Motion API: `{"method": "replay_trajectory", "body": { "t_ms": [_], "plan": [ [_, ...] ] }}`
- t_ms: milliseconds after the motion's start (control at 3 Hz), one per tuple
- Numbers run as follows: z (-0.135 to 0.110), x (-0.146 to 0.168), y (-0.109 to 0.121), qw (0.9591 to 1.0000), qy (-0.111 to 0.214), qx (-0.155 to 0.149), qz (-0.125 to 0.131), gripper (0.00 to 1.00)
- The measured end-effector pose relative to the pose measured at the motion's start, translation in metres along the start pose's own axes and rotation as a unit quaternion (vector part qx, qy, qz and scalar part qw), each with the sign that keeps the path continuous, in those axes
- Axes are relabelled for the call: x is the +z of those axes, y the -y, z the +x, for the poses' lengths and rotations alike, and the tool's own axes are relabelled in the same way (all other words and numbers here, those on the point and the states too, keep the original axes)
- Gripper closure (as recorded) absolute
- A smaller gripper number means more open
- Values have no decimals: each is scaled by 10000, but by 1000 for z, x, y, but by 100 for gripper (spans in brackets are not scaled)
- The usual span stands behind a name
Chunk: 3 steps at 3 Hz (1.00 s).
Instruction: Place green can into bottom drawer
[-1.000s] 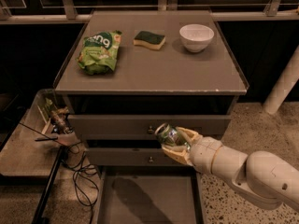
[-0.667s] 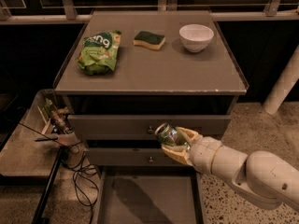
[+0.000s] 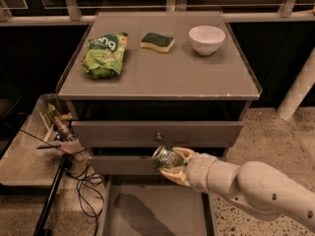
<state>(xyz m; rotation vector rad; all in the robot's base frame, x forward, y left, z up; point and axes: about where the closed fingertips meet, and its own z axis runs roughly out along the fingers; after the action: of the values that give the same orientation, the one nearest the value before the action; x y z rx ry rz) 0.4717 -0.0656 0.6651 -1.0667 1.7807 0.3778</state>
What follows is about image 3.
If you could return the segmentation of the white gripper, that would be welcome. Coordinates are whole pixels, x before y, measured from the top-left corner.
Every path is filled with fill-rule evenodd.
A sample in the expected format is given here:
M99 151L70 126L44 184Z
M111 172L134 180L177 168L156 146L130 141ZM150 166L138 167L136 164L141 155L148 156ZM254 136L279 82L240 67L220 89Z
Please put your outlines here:
M187 165L186 170L161 169L159 172L168 180L181 185L191 186L198 192L208 192L208 174L218 160L206 153L197 154L186 147L174 147L174 165Z

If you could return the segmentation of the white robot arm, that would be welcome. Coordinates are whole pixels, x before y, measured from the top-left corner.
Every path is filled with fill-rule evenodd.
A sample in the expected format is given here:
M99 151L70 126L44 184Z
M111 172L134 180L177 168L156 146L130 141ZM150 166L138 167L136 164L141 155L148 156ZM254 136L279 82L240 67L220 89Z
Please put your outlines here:
M236 165L185 147L159 147L153 160L168 180L201 193L213 193L261 219L286 215L315 230L315 193L259 161Z

